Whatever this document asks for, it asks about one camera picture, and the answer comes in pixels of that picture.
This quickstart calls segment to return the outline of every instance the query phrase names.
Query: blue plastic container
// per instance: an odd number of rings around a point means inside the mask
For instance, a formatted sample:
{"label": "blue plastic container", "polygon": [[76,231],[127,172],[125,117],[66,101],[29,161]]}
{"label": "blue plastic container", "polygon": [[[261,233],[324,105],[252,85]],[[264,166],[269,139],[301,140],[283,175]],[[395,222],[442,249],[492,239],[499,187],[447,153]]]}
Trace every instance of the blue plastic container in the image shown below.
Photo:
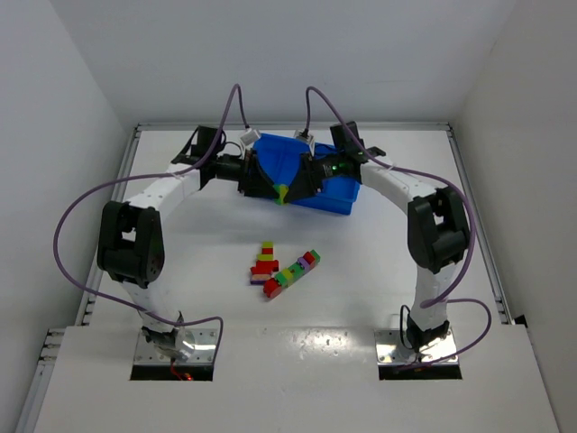
{"label": "blue plastic container", "polygon": [[[300,164],[300,154],[308,152],[308,146],[294,138],[263,134],[253,145],[259,155],[262,169],[276,184],[290,186],[297,175]],[[317,143],[315,158],[321,158],[334,153],[334,147]],[[351,178],[333,178],[323,181],[323,192],[312,198],[304,198],[294,202],[295,205],[313,207],[315,209],[350,215],[353,203],[359,193],[359,182]]]}

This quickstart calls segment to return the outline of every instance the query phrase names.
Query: robotic arm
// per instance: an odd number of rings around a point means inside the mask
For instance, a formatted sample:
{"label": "robotic arm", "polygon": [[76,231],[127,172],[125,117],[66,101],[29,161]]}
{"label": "robotic arm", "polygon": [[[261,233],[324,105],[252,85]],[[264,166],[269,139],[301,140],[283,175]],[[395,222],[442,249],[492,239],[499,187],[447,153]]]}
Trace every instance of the robotic arm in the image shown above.
{"label": "robotic arm", "polygon": [[[348,126],[358,137],[356,124]],[[197,162],[217,131],[200,126],[197,132],[197,144],[189,140],[167,172],[182,171]],[[417,263],[416,295],[408,316],[407,338],[418,351],[444,336],[449,327],[446,301],[427,309],[421,308],[421,303],[436,298],[448,287],[455,264],[463,258],[470,236],[463,203],[449,188],[435,189],[410,175],[369,163],[341,125],[333,126],[331,133],[337,152],[321,159],[313,159],[310,153],[301,154],[300,168],[284,201],[313,197],[323,190],[323,180],[348,176],[377,190],[407,215],[408,248]],[[249,135],[252,141],[259,138],[255,132]],[[214,178],[237,181],[239,192],[248,197],[279,198],[273,181],[258,162],[256,151],[218,156],[223,148],[224,141],[199,170],[156,180],[126,202],[111,201],[103,209],[98,266],[126,289],[134,303],[163,318],[182,321],[181,314],[167,302],[165,288],[157,281],[165,258],[161,222],[170,212]],[[368,152],[386,158],[378,148],[370,148]],[[144,313],[141,317],[142,331],[157,350],[178,360],[190,356],[181,328],[173,328]]]}

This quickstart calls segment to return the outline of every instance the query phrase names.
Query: white table surface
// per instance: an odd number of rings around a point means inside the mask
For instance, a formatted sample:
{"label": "white table surface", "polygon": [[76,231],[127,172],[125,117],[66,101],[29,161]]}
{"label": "white table surface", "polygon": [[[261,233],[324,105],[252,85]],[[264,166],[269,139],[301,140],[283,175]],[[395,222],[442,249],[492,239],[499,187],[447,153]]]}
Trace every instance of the white table surface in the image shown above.
{"label": "white table surface", "polygon": [[[131,174],[165,170],[189,134],[143,132]],[[313,134],[331,142],[328,131]],[[361,136],[401,166],[460,183],[444,131]],[[149,183],[129,184],[125,196]],[[461,357],[463,380],[378,380],[372,330],[398,324],[400,305],[412,303],[416,269],[405,216],[375,191],[361,188],[353,213],[339,216],[243,198],[232,182],[213,180],[170,216],[163,234],[162,282],[185,319],[224,318],[214,381],[130,382],[140,320],[100,299],[90,327],[67,330],[37,432],[557,431],[525,329],[497,319]],[[312,248],[322,261],[267,301],[248,283],[264,240],[275,243],[281,265]],[[128,299],[107,275],[100,290]],[[484,300],[497,317],[479,251],[459,296]],[[449,315],[458,346],[486,320],[463,304],[449,306]]]}

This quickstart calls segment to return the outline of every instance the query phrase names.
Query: cable connector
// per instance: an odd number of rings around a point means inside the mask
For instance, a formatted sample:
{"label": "cable connector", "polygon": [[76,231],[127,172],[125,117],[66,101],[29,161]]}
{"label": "cable connector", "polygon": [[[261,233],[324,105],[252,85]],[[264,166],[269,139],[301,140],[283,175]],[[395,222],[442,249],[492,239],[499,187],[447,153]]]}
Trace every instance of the cable connector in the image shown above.
{"label": "cable connector", "polygon": [[258,129],[247,128],[238,138],[244,147],[248,147],[261,138],[261,132]]}
{"label": "cable connector", "polygon": [[308,148],[310,149],[310,154],[315,156],[315,136],[308,133],[307,129],[303,130],[296,130],[294,138],[299,140],[300,142],[308,144]]}

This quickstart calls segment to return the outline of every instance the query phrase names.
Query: white wall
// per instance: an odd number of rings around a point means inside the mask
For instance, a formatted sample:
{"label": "white wall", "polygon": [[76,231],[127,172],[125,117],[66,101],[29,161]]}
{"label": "white wall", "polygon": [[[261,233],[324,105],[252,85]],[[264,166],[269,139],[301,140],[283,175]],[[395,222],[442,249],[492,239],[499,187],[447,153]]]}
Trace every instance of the white wall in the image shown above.
{"label": "white wall", "polygon": [[525,0],[456,124],[505,289],[564,432],[577,431],[577,3]]}
{"label": "white wall", "polygon": [[[74,322],[51,238],[65,206],[112,178],[127,137],[48,0],[0,2],[0,432],[14,431],[48,327]],[[86,278],[105,195],[62,250]]]}
{"label": "white wall", "polygon": [[[51,0],[119,115],[301,120],[317,85],[357,120],[456,115],[514,0]],[[332,120],[320,102],[317,120]]]}

